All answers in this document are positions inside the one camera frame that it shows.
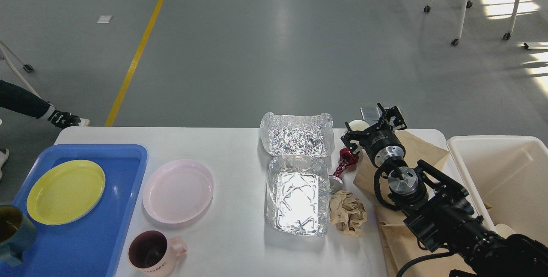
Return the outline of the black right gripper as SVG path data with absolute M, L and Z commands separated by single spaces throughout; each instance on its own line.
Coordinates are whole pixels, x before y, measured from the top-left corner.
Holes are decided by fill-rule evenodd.
M 376 168 L 380 168 L 387 161 L 405 167 L 405 147 L 394 131 L 407 129 L 407 123 L 399 107 L 385 108 L 381 103 L 376 105 L 381 111 L 376 130 L 367 128 L 363 132 L 348 132 L 346 129 L 341 140 L 352 154 L 358 154 L 363 150 L 364 155 L 369 157 Z

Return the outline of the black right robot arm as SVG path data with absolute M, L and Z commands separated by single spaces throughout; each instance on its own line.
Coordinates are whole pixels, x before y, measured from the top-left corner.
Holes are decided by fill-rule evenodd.
M 352 155 L 364 149 L 376 171 L 373 189 L 378 203 L 405 215 L 404 223 L 417 238 L 417 245 L 430 254 L 407 262 L 401 277 L 413 265 L 459 254 L 473 277 L 545 277 L 547 247 L 523 234 L 503 238 L 473 217 L 468 190 L 425 160 L 411 168 L 406 149 L 396 136 L 407 128 L 398 107 L 378 104 L 378 122 L 346 122 L 341 137 Z

